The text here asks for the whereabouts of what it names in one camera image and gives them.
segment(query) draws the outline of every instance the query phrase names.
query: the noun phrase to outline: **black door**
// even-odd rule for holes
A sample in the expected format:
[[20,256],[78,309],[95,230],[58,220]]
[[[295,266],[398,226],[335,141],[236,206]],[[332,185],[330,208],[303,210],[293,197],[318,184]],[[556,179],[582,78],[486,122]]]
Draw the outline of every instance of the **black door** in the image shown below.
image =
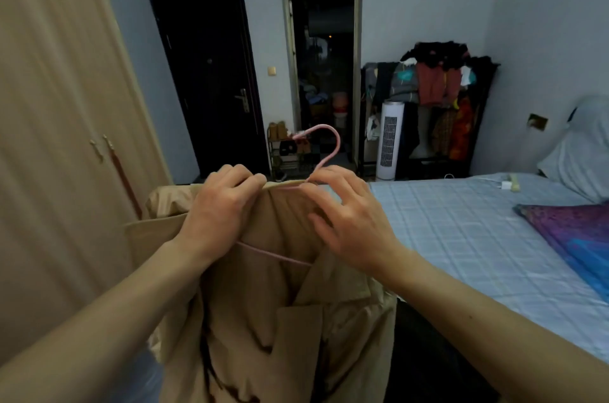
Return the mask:
[[244,0],[150,0],[202,178],[269,173]]

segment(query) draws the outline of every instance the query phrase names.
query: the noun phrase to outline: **clothes hanger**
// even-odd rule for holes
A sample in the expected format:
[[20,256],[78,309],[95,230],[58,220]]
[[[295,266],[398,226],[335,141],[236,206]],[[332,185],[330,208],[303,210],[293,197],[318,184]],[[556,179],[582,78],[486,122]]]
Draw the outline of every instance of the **clothes hanger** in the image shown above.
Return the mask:
[[[298,140],[301,138],[306,137],[308,134],[310,134],[311,132],[314,132],[318,129],[329,129],[330,131],[332,131],[332,133],[335,135],[336,137],[336,147],[334,148],[334,151],[332,153],[330,153],[329,155],[327,155],[324,159],[322,159],[317,166],[315,167],[315,169],[313,169],[313,172],[315,172],[317,169],[321,168],[324,166],[324,164],[326,164],[329,160],[331,160],[333,157],[336,156],[336,154],[339,152],[340,149],[340,135],[338,133],[338,131],[333,128],[331,125],[329,124],[318,124],[316,126],[313,126],[307,130],[301,131],[297,134],[294,134],[292,136],[293,140]],[[280,187],[280,190],[295,190],[298,189],[298,186],[287,186],[287,187]],[[254,251],[256,253],[259,254],[263,254],[265,256],[269,256],[269,257],[274,257],[275,259],[279,259],[280,261],[284,261],[284,262],[291,262],[291,263],[295,263],[297,265],[305,265],[307,267],[310,267],[311,265],[313,265],[312,263],[309,262],[303,262],[303,261],[298,261],[296,259],[291,259],[289,257],[285,257],[285,256],[280,256],[279,254],[275,254],[275,253],[270,253],[268,251],[264,251],[262,249],[258,249],[255,248],[254,246],[250,246],[248,244],[245,244],[243,241],[237,241],[237,244],[245,249],[249,249],[250,251]]]

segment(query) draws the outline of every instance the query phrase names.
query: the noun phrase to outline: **purple fabric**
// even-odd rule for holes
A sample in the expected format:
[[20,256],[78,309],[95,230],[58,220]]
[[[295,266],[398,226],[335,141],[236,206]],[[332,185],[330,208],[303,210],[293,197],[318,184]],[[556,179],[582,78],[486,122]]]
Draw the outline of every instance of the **purple fabric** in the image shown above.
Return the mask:
[[588,206],[517,205],[514,211],[609,302],[609,201]]

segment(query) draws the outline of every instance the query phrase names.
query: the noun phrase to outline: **checkered bed sheet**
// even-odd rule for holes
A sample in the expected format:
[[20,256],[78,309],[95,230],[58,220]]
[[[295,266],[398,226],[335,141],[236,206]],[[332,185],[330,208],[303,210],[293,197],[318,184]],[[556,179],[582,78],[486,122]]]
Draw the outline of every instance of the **checkered bed sheet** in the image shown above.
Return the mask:
[[609,305],[528,222],[516,204],[590,202],[561,184],[518,174],[371,183],[400,241],[450,275],[609,362]]

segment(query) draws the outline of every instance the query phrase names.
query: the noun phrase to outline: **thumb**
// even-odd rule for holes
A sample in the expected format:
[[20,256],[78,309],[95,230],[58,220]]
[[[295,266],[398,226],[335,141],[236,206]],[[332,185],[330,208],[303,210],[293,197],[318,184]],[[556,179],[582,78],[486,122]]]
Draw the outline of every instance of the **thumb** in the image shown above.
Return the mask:
[[325,244],[328,245],[332,252],[338,253],[340,250],[340,242],[334,229],[328,225],[320,215],[315,213],[309,214],[309,220],[313,223],[313,227],[315,227],[315,231],[319,235],[319,238],[324,240]]

